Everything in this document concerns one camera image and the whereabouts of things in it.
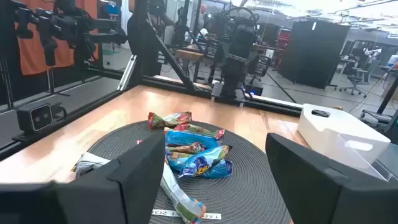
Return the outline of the white printed granola bar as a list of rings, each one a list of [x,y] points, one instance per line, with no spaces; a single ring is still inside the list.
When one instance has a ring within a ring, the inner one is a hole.
[[[105,159],[96,156],[90,152],[86,152],[81,155],[77,163],[75,164],[72,171],[75,172],[75,178],[79,178],[109,162],[109,159]]]

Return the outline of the white blue orange granola bar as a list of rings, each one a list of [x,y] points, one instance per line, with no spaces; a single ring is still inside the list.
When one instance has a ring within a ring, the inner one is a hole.
[[[170,166],[164,162],[160,187],[166,193],[175,211],[186,224],[200,224],[206,206],[194,198],[190,198],[178,185]]]

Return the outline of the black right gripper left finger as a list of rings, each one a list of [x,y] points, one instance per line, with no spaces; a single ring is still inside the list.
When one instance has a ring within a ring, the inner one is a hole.
[[[0,184],[0,224],[148,224],[164,159],[153,134],[69,183]]]

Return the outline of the black aluminium table frame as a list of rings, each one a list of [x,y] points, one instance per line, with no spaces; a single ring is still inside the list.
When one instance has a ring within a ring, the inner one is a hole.
[[[10,0],[0,0],[0,25],[4,25],[6,23],[14,22],[12,15],[13,13],[10,10]],[[82,117],[83,115],[89,113],[90,111],[95,110],[97,107],[107,103],[109,100],[121,95],[125,91],[130,90],[131,88],[137,85],[146,85],[152,86],[156,88],[160,88],[163,90],[172,90],[179,93],[186,93],[193,96],[199,96],[202,98],[210,97],[210,89],[208,87],[200,87],[194,84],[182,70],[182,68],[178,65],[175,57],[170,54],[170,51],[157,35],[157,31],[154,26],[150,23],[150,10],[149,10],[150,0],[138,0],[137,10],[138,14],[135,16],[136,21],[134,25],[144,31],[150,38],[156,40],[156,46],[159,47],[160,51],[163,53],[166,61],[170,62],[172,68],[176,71],[178,77],[181,79],[181,83],[177,83],[175,81],[162,81],[156,77],[149,77],[144,74],[144,63],[148,61],[149,57],[144,52],[143,47],[138,48],[137,61],[136,66],[134,67],[134,71],[129,80],[127,89],[124,91],[114,90],[110,94],[92,102],[87,105],[86,108],[81,107],[71,113],[67,113],[67,117],[63,119],[59,119],[55,122],[51,127],[46,128],[43,131],[39,131],[33,135],[25,135],[23,133],[18,134],[13,137],[13,142],[0,147],[0,161],[8,158],[9,156],[23,150],[24,148],[30,146],[31,144],[45,138],[49,134],[57,131],[58,129],[64,127],[65,125],[71,123],[72,121]],[[112,72],[110,70],[98,70],[98,74],[104,75],[108,78],[119,78],[121,80],[123,72]]]

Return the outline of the white plastic bin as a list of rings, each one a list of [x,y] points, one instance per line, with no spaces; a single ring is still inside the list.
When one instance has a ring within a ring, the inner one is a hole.
[[[314,151],[380,180],[390,180],[374,163],[391,140],[353,115],[304,104],[297,131]]]

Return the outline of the blue granola bar yellow print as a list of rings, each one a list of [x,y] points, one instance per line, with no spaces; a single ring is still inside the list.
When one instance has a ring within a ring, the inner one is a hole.
[[[230,145],[218,146],[189,157],[180,169],[178,177],[229,177],[233,172],[233,163],[227,160],[226,156],[232,148]]]

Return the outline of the clear plastic bin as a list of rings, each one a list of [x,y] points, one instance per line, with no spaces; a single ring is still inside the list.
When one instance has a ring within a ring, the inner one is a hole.
[[[398,145],[388,145],[372,163],[372,166],[388,182],[398,182]]]

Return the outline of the round grey woven placemat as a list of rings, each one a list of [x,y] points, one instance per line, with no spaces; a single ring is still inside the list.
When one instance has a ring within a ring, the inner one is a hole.
[[[127,124],[96,141],[88,152],[114,159],[163,128],[150,130],[147,121]],[[221,220],[203,220],[201,224],[289,224],[291,218],[269,166],[266,153],[243,137],[226,130],[222,145],[232,146],[226,156],[233,173],[226,178],[177,179],[180,188],[203,202],[207,212],[221,214]],[[183,224],[179,217],[152,215],[151,224]]]

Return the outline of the wooden stool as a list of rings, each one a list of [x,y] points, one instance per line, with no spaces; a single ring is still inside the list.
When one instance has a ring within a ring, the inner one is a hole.
[[[195,71],[194,71],[194,77],[198,75],[198,70],[200,67],[200,61],[204,57],[204,53],[199,52],[198,50],[195,49],[177,49],[175,51],[175,56],[179,59],[182,60],[182,70],[186,73],[189,74],[189,67],[190,67],[190,62],[193,62],[193,65],[195,66]]]

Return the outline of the large black cabinet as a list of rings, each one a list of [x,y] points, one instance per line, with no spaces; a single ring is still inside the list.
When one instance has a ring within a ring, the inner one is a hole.
[[[278,73],[293,83],[326,88],[349,30],[350,26],[331,22],[294,22]]]

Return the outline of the white label tape strip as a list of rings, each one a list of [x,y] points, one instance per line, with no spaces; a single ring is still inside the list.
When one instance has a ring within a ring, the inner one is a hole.
[[[179,217],[178,213],[175,210],[153,209],[152,214],[165,217]],[[203,219],[222,220],[222,216],[220,213],[205,213]]]

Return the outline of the black office chair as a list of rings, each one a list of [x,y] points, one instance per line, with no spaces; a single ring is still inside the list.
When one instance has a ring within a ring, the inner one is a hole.
[[[271,63],[272,59],[270,57],[260,54],[256,55],[254,60],[252,60],[248,66],[248,74],[251,76],[249,84],[253,85],[254,80],[261,81],[261,78],[266,75]]]

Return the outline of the grey office chair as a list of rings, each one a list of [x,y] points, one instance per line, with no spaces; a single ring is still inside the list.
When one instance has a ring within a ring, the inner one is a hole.
[[[353,67],[353,70],[356,72],[354,75],[348,75],[347,79],[351,83],[351,86],[339,88],[339,91],[347,91],[351,90],[351,95],[354,95],[354,92],[357,91],[359,95],[362,95],[363,98],[367,97],[367,93],[363,92],[358,88],[358,85],[368,85],[370,81],[370,76],[375,69],[375,67],[379,65],[377,60],[373,61],[367,70],[363,70],[358,67]]]

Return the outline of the red cabinet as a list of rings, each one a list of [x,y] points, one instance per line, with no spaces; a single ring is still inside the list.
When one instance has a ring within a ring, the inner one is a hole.
[[[290,29],[285,29],[285,28],[280,28],[278,33],[277,33],[277,38],[276,38],[276,53],[277,53],[277,58],[281,59],[282,54],[289,43],[289,37],[290,37],[291,30]]]

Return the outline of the orange curtain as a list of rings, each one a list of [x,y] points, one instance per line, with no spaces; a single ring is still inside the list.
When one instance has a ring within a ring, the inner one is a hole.
[[[35,11],[37,8],[53,10],[53,0],[18,0]],[[76,7],[84,9],[92,18],[97,18],[98,0],[75,0]],[[33,75],[46,71],[49,66],[45,63],[44,49],[40,43],[36,26],[29,24],[28,28],[33,32],[32,39],[18,39],[22,74]],[[73,53],[67,42],[55,39],[57,48],[55,51],[55,67],[67,67],[74,64]]]

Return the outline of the green red granola bar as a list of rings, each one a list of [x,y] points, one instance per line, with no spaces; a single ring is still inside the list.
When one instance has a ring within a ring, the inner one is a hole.
[[[214,139],[220,139],[225,133],[224,129],[217,129],[216,131],[210,131],[201,126],[197,126],[190,123],[179,124],[174,128],[174,130],[186,133],[192,133],[192,134],[199,134],[202,136],[208,136]]]
[[[192,121],[192,113],[189,111],[170,114],[166,117],[161,117],[153,112],[148,115],[149,129],[155,128],[172,128],[180,124],[190,123]]]

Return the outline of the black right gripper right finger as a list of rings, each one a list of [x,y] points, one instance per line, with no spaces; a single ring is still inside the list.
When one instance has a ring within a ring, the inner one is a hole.
[[[386,182],[279,134],[266,137],[272,175],[294,224],[398,224],[398,182]]]

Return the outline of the person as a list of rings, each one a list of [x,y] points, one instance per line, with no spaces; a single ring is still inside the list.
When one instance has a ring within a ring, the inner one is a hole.
[[[205,4],[202,4],[200,6],[200,12],[198,15],[198,24],[197,24],[197,32],[201,31],[202,28],[204,28],[205,24],[208,21],[208,16],[206,14],[207,6]]]

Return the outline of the silver metal bracket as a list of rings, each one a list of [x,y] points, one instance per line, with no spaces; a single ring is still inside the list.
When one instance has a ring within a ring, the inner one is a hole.
[[[137,61],[137,55],[131,55],[131,57],[127,63],[127,67],[125,68],[122,78],[117,87],[117,90],[124,91],[127,89],[129,80],[134,71],[134,67],[136,66],[136,61]]]

